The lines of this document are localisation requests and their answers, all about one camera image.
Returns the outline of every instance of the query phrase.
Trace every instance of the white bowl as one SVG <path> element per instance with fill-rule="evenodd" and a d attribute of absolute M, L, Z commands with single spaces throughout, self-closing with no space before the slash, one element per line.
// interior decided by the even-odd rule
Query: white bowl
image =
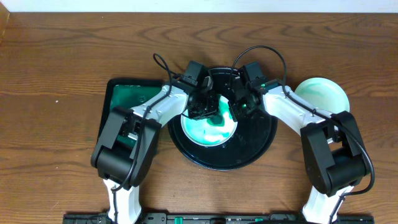
<path fill-rule="evenodd" d="M 333 113 L 349 112 L 347 94 L 339 85 L 329 79 L 310 78 L 302 82 L 294 92 L 321 110 Z"/>

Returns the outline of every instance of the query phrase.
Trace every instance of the round black platform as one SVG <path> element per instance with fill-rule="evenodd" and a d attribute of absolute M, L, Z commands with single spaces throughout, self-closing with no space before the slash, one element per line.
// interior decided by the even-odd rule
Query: round black platform
<path fill-rule="evenodd" d="M 212 68 L 213 89 L 227 99 L 231 94 L 225 83 L 229 82 L 230 68 Z M 168 123 L 169 133 L 181 153 L 203 167 L 216 170 L 231 170 L 244 167 L 261 157 L 274 140 L 277 118 L 262 111 L 254 111 L 238 121 L 232 137 L 218 146 L 200 146 L 192 142 L 181 126 L 181 116 Z"/>

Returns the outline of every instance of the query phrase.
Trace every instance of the white wall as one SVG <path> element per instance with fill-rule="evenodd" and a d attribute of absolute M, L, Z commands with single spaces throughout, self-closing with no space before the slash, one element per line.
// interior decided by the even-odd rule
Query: white wall
<path fill-rule="evenodd" d="M 0 0 L 10 12 L 398 12 L 398 0 Z"/>

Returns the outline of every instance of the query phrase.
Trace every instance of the wire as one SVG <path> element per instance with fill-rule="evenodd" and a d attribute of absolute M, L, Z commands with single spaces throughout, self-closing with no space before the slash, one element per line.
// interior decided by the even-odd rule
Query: wire
<path fill-rule="evenodd" d="M 169 67 L 168 67 L 165 63 L 164 63 L 165 66 L 163 66 L 155 57 L 154 57 L 154 60 L 155 60 L 155 62 L 156 62 L 156 64 L 157 64 L 158 66 L 160 66 L 161 68 L 163 68 L 163 69 L 166 70 L 167 72 L 170 71 L 170 73 L 173 74 L 173 78 L 179 78 L 179 77 L 181 76 L 181 74 L 175 73 L 175 72 L 171 71 L 171 70 L 169 69 Z"/>
<path fill-rule="evenodd" d="M 368 153 L 366 152 L 366 150 L 364 149 L 364 146 L 362 146 L 362 144 L 358 141 L 358 139 L 354 136 L 354 134 L 346 129 L 343 125 L 337 123 L 336 121 L 332 120 L 331 118 L 317 112 L 317 109 L 312 109 L 307 107 L 306 105 L 303 105 L 301 102 L 297 101 L 293 96 L 290 95 L 290 92 L 287 92 L 285 89 L 285 85 L 286 85 L 286 76 L 287 76 L 287 66 L 286 66 L 286 62 L 285 59 L 283 58 L 283 56 L 274 48 L 269 47 L 269 46 L 265 46 L 265 45 L 257 45 L 257 46 L 253 46 L 250 47 L 248 49 L 246 49 L 244 52 L 242 52 L 234 61 L 232 69 L 231 69 L 231 75 L 229 76 L 229 84 L 232 84 L 232 80 L 233 80 L 233 73 L 232 71 L 234 70 L 238 60 L 244 55 L 246 54 L 248 51 L 253 50 L 253 49 L 257 49 L 257 48 L 263 48 L 263 49 L 269 49 L 273 52 L 275 52 L 279 58 L 281 59 L 283 66 L 284 66 L 284 77 L 282 80 L 282 91 L 284 92 L 285 96 L 287 98 L 289 98 L 290 100 L 292 100 L 294 103 L 296 103 L 297 105 L 301 106 L 302 108 L 306 109 L 307 111 L 311 112 L 313 115 L 317 115 L 327 121 L 330 121 L 334 126 L 336 126 L 340 131 L 344 132 L 348 137 L 350 137 L 360 148 L 360 150 L 362 151 L 363 156 L 365 157 L 366 162 L 369 165 L 370 168 L 370 175 L 371 175 L 371 180 L 369 182 L 369 185 L 362 190 L 356 191 L 356 192 L 347 192 L 347 193 L 342 193 L 339 197 L 339 200 L 337 202 L 337 204 L 335 205 L 331 215 L 330 215 L 330 219 L 329 219 L 329 223 L 332 223 L 333 221 L 333 217 L 335 216 L 339 206 L 343 203 L 343 201 L 345 200 L 346 196 L 350 196 L 350 195 L 360 195 L 360 194 L 365 194 L 366 192 L 370 191 L 374 185 L 374 181 L 375 181 L 375 173 L 374 173 L 374 167 L 373 167 L 373 163 L 368 155 Z"/>
<path fill-rule="evenodd" d="M 162 64 L 159 63 L 159 61 L 156 59 L 156 57 L 160 58 L 160 60 L 162 61 L 162 63 L 164 64 L 164 66 Z M 149 106 L 147 106 L 147 108 L 145 109 L 144 114 L 142 115 L 142 119 L 141 119 L 141 130 L 144 130 L 144 126 L 145 126 L 145 121 L 146 121 L 146 117 L 148 115 L 148 112 L 160 101 L 162 101 L 164 98 L 168 97 L 172 91 L 172 74 L 174 75 L 178 75 L 176 73 L 173 73 L 172 71 L 170 71 L 169 66 L 167 65 L 166 61 L 162 58 L 162 56 L 160 56 L 157 53 L 153 54 L 153 58 L 155 60 L 155 62 L 162 67 L 164 70 L 167 71 L 167 74 L 169 75 L 169 80 L 170 80 L 170 87 L 167 90 L 167 93 L 165 95 L 163 95 L 162 97 L 160 97 L 159 99 L 155 100 L 152 104 L 150 104 Z M 126 178 L 124 179 L 124 181 L 122 182 L 122 184 L 119 185 L 119 187 L 116 187 L 115 189 L 111 189 L 112 193 L 113 193 L 113 207 L 114 207 L 114 222 L 115 224 L 118 224 L 118 208 L 117 208 L 117 204 L 116 204 L 116 192 L 121 190 L 125 184 L 130 180 L 132 172 L 134 171 L 134 169 L 137 166 L 137 158 L 138 158 L 138 154 L 139 154 L 139 150 L 141 147 L 141 139 L 142 139 L 142 133 L 140 133 L 140 135 L 138 135 L 138 139 L 136 142 L 136 151 L 134 153 L 134 158 L 133 158 L 133 162 L 132 165 L 129 169 L 129 172 L 127 173 Z"/>
<path fill-rule="evenodd" d="M 185 112 L 186 112 L 186 110 L 185 110 L 184 112 L 181 113 L 181 116 L 184 116 L 184 117 L 190 119 L 189 116 L 185 115 Z"/>

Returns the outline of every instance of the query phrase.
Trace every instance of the wood grain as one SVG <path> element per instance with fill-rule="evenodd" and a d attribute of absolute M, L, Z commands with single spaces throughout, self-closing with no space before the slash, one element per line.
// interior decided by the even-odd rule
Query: wood grain
<path fill-rule="evenodd" d="M 347 92 L 376 184 L 347 198 L 341 213 L 397 223 L 397 14 L 145 13 L 12 14 L 0 47 L 0 223 L 61 223 L 67 212 L 108 208 L 90 156 L 110 78 L 166 78 L 154 52 L 181 72 L 189 60 L 231 65 L 257 44 L 282 52 L 292 88 L 325 77 Z M 253 60 L 271 78 L 281 77 L 272 52 L 255 50 L 241 64 Z M 298 211 L 309 193 L 300 138 L 281 122 L 264 156 L 229 172 L 192 164 L 163 129 L 141 204 L 170 212 L 269 213 Z"/>
<path fill-rule="evenodd" d="M 1 4 L 0 2 L 0 44 L 2 42 L 2 37 L 6 31 L 6 26 L 10 12 Z"/>

